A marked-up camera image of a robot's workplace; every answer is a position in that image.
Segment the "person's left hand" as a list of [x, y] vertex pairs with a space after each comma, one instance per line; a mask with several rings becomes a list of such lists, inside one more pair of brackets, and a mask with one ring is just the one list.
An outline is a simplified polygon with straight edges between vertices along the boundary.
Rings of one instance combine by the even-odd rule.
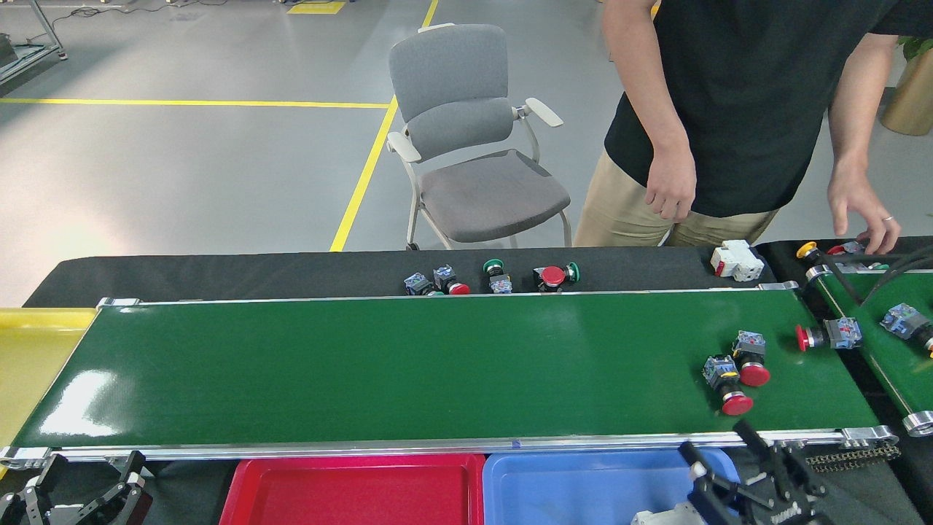
[[834, 233], [846, 236], [849, 215], [859, 215], [866, 230], [859, 238], [867, 243], [866, 254], [887, 254], [895, 248], [901, 227], [882, 204], [867, 179], [866, 160], [837, 160], [827, 186], [827, 202]]

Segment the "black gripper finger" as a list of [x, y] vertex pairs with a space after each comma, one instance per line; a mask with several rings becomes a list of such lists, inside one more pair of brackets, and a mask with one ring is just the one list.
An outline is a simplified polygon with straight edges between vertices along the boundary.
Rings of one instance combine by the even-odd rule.
[[50, 492], [54, 491], [68, 466], [68, 459], [53, 454], [41, 462], [43, 471], [26, 483], [19, 492], [2, 495], [1, 524], [70, 524], [67, 507], [51, 505]]
[[131, 451], [119, 482], [100, 497], [81, 506], [73, 518], [74, 524], [142, 524], [153, 503], [144, 489], [142, 471], [146, 458], [140, 451]]

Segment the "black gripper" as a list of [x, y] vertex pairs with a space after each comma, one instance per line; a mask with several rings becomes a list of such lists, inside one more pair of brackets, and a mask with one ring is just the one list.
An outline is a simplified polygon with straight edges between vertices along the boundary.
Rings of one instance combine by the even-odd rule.
[[[733, 431], [756, 456], [764, 474], [773, 479], [777, 494], [790, 502], [761, 499], [747, 486], [719, 475], [691, 442], [679, 446], [690, 466], [693, 489], [687, 501], [707, 524], [831, 524], [831, 515], [820, 508], [819, 498], [827, 487], [810, 468], [802, 446], [781, 441], [769, 443], [747, 421], [738, 421]], [[792, 499], [800, 493], [809, 497]]]

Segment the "person's right hand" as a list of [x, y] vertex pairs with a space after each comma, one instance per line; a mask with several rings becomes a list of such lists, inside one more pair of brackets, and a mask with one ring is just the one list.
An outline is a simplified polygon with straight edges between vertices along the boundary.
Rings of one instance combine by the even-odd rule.
[[661, 147], [650, 163], [644, 202], [661, 219], [683, 222], [695, 200], [696, 184], [689, 147]]

